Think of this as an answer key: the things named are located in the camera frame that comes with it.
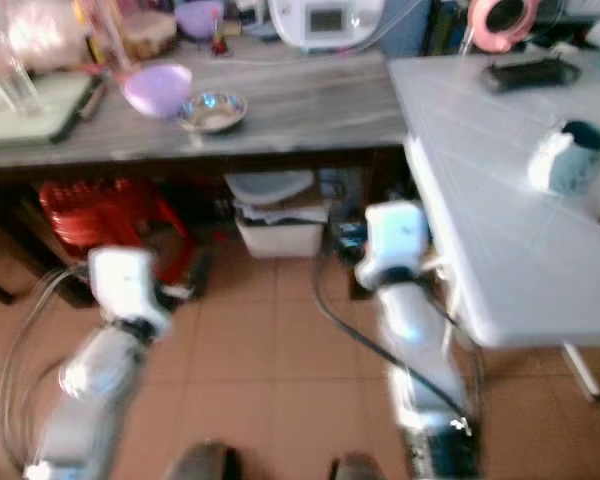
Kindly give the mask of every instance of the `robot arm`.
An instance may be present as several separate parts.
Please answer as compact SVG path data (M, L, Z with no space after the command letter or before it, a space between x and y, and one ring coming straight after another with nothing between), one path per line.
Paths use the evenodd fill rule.
M411 450L413 478L478 478L479 432L450 405L469 411L464 381L443 348L447 320L414 281L427 249L422 209L394 201L367 208L366 217L368 246L356 277L375 292L384 344L450 400L408 371L390 367L395 420Z
M62 397L25 478L108 477L149 346L169 328L169 312L156 299L152 263L141 249L90 252L92 290L108 322L61 369Z

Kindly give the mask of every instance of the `purple bowl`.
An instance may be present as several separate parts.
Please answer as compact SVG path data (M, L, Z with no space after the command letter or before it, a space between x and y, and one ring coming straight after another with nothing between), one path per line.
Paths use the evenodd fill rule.
M177 63L134 73L122 93L133 108L149 117L174 117L191 96L191 71Z
M176 21L180 28L196 39L205 40L213 36L213 13L218 20L224 17L224 2L218 0L199 0L182 3L175 9Z

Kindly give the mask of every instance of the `red stool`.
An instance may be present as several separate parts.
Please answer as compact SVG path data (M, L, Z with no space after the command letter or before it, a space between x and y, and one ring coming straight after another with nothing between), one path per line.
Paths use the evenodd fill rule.
M165 284L178 282L193 255L189 231L158 190L149 182L129 179L45 183L40 203L67 253L86 258L102 245L145 246L140 233L151 222L169 223L181 237L173 261L158 272Z

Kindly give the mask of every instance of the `black remote control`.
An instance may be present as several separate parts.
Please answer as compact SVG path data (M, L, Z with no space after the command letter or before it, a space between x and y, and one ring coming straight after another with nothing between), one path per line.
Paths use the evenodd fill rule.
M510 65L489 65L480 79L493 93L526 87L571 85L580 76L580 69L559 58Z

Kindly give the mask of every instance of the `wooden table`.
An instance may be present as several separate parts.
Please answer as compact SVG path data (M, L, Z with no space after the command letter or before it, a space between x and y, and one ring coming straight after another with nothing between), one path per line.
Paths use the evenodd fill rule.
M177 121L145 118L111 88L90 123L57 145L0 149L0 225L39 274L62 264L9 214L19 185L108 176L221 175L285 169L365 169L365 201L382 198L406 168L406 127L380 52L304 57L283 44L230 40L233 57L183 43L169 60L193 72L194 90L231 91L249 102L241 125L192 135ZM73 285L65 298L87 296Z

